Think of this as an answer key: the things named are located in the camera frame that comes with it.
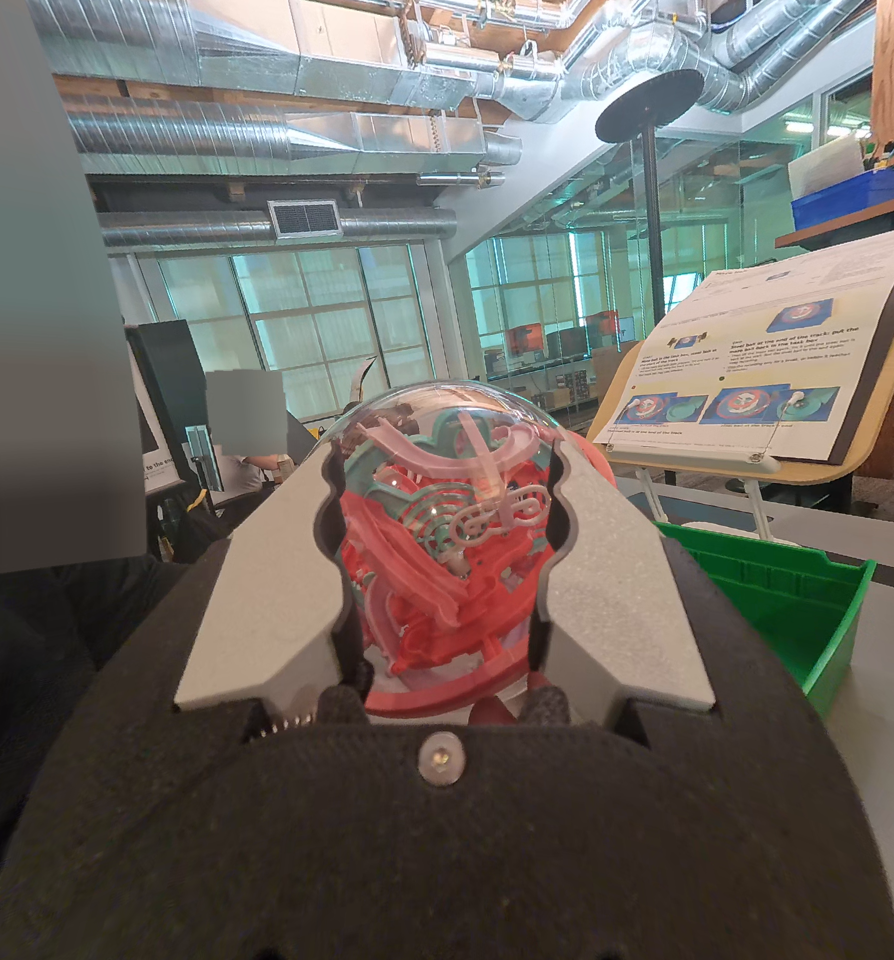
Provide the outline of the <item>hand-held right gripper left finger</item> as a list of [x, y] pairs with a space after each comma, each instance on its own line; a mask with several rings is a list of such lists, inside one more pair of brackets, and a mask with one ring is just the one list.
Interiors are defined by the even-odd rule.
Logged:
[[180, 710], [258, 700], [306, 716], [327, 688], [365, 696], [363, 635], [341, 558], [344, 461], [321, 444], [231, 534], [175, 694]]

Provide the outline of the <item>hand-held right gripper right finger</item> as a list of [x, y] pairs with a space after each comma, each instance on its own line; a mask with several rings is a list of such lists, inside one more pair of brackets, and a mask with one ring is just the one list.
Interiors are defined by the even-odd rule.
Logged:
[[630, 701], [709, 714], [716, 695], [657, 526], [566, 440], [549, 494], [529, 669], [580, 722], [614, 726]]

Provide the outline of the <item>clear red maze ball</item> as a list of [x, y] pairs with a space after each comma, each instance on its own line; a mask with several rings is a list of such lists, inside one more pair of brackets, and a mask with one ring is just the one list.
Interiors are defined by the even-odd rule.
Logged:
[[524, 688], [560, 441], [615, 483], [592, 442], [473, 382], [350, 401], [322, 436], [343, 458], [339, 557], [374, 666], [372, 718], [420, 721]]

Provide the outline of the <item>black bag yellow tag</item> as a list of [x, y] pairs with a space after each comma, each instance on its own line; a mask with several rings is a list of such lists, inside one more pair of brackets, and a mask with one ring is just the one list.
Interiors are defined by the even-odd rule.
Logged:
[[194, 564], [230, 529], [213, 510], [210, 492], [201, 488], [175, 487], [157, 502], [156, 544], [164, 562]]

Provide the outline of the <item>green plastic bin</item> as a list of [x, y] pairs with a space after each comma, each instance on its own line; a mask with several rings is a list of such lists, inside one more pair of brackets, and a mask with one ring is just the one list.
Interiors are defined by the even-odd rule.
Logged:
[[851, 666], [878, 565], [726, 528], [658, 523], [725, 593], [827, 717]]

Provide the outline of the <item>wooden tilting book stand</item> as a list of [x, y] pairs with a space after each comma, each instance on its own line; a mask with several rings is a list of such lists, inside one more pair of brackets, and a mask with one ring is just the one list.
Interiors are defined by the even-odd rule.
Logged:
[[767, 453], [766, 447], [758, 450], [730, 448], [697, 451], [680, 447], [660, 447], [655, 442], [632, 446], [628, 439], [608, 439], [607, 435], [611, 430], [613, 415], [621, 404], [627, 380], [636, 366], [643, 346], [643, 342], [633, 342], [630, 350], [623, 355], [620, 366], [600, 402], [588, 438], [604, 446], [606, 456], [611, 463], [635, 468], [648, 506], [657, 522], [666, 523], [668, 517], [661, 507], [659, 494], [648, 475], [650, 470], [739, 478], [743, 482], [759, 538], [765, 542], [775, 542], [775, 536], [769, 528], [765, 512], [765, 502], [759, 486], [760, 480], [804, 487], [837, 484], [849, 474], [854, 474], [873, 453], [894, 398], [893, 339], [866, 410], [861, 416], [860, 425], [841, 464], [778, 461]]

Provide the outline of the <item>framed black white marker sign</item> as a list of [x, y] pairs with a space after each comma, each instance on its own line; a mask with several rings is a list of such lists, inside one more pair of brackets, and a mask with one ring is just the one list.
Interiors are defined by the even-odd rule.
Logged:
[[184, 451], [186, 428], [207, 427], [209, 416], [205, 374], [189, 325], [180, 320], [127, 324], [124, 333], [177, 473], [194, 485], [199, 477]]

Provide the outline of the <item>printed instruction sheet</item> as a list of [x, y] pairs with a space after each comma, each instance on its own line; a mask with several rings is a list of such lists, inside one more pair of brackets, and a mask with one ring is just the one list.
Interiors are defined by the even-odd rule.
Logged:
[[609, 440], [846, 456], [894, 339], [894, 231], [711, 273], [645, 338]]

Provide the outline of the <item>white air vent grille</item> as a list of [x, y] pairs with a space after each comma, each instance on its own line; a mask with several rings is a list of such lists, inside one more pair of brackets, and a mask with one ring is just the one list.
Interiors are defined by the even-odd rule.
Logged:
[[333, 199], [270, 200], [267, 208], [277, 241], [343, 236]]

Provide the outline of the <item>wooden shelf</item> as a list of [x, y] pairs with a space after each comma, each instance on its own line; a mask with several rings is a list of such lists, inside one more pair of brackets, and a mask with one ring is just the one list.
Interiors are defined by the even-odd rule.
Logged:
[[894, 199], [778, 237], [775, 248], [816, 251], [892, 231]]

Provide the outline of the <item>blue storage bin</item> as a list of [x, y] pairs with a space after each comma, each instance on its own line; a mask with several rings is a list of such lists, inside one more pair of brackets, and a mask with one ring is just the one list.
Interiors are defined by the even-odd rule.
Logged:
[[894, 167], [865, 171], [791, 203], [796, 231], [894, 200]]

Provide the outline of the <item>black pole stand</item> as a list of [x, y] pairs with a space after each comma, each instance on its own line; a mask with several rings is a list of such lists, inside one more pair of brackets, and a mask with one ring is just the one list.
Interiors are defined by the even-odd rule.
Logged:
[[703, 78], [694, 69], [679, 69], [653, 77], [624, 93], [597, 119], [596, 134], [603, 142], [623, 136], [642, 142], [648, 262], [653, 317], [658, 324], [666, 315], [664, 257], [661, 239], [656, 129], [667, 126], [695, 105]]

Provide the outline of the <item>silver ventilation duct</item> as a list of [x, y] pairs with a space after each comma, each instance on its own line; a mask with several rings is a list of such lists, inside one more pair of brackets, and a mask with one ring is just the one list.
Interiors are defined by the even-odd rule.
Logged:
[[514, 166], [520, 139], [472, 118], [293, 111], [273, 105], [68, 95], [86, 173], [318, 177], [470, 173]]
[[268, 208], [228, 211], [100, 212], [97, 220], [109, 249], [324, 242], [379, 243], [390, 239], [448, 239], [457, 229], [453, 210], [436, 207], [338, 208], [343, 236], [277, 241]]

